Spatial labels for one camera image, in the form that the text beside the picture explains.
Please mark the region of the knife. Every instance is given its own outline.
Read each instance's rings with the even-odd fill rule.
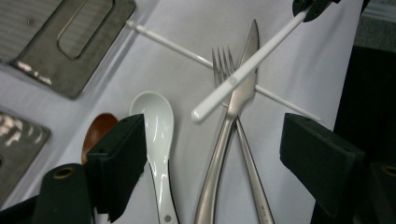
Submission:
[[[247,61],[259,49],[259,30],[257,22],[253,21],[245,45],[241,64]],[[256,86],[257,73],[253,70],[247,78],[240,84],[231,96],[227,114],[222,123],[218,142],[206,173],[205,182],[201,191],[200,199],[195,213],[195,224],[213,224],[215,222],[215,210],[217,195],[219,191],[219,181],[221,178],[222,167],[231,136],[235,130],[235,119],[241,111],[245,101],[254,93]]]

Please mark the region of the gray floor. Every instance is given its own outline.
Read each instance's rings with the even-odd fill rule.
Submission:
[[[396,52],[395,18],[396,0],[372,0],[361,16],[354,45]]]

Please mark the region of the fork handle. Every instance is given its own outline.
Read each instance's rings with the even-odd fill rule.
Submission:
[[[218,142],[215,151],[207,169],[204,186],[202,187],[199,198],[197,211],[195,213],[195,224],[213,224],[215,223],[215,210],[219,190],[219,182],[222,173],[222,167],[231,136],[235,128],[235,118],[226,116],[222,123]]]
[[[260,176],[257,172],[256,165],[254,164],[253,157],[251,156],[248,140],[246,139],[239,117],[236,118],[236,129],[238,131],[239,140],[244,153],[248,180],[250,182],[251,192],[253,194],[253,200],[259,221],[261,224],[275,224],[270,205],[267,201],[267,197],[265,196],[264,188],[262,187]]]

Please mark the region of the spoon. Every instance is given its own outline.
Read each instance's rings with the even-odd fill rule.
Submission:
[[[160,223],[178,223],[168,174],[174,130],[172,107],[158,92],[144,91],[134,98],[129,114],[145,116],[148,163],[154,180]]]
[[[101,114],[97,116],[85,134],[82,145],[81,163],[87,163],[87,153],[114,127],[117,120],[112,114]]]

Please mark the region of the table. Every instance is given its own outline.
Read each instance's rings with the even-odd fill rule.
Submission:
[[[292,18],[292,1],[136,0],[133,20],[210,59],[211,49],[229,45],[239,59],[253,19],[265,43]],[[260,65],[258,84],[322,118],[332,129],[361,13],[360,1],[332,4],[303,23]],[[173,197],[180,223],[192,223],[205,173],[225,113],[201,124],[191,110],[215,88],[213,72],[185,56],[125,28],[85,91],[68,100],[0,67],[0,106],[49,127],[52,137],[3,208],[38,193],[51,168],[80,162],[85,132],[100,113],[128,116],[141,91],[164,95],[175,114],[170,156]],[[309,223],[315,200],[279,160],[283,117],[292,110],[258,93],[241,115],[247,140],[278,224]],[[102,216],[99,222],[106,222]],[[219,189],[218,223],[257,223],[239,140],[233,137]],[[117,223],[158,223],[149,167]]]

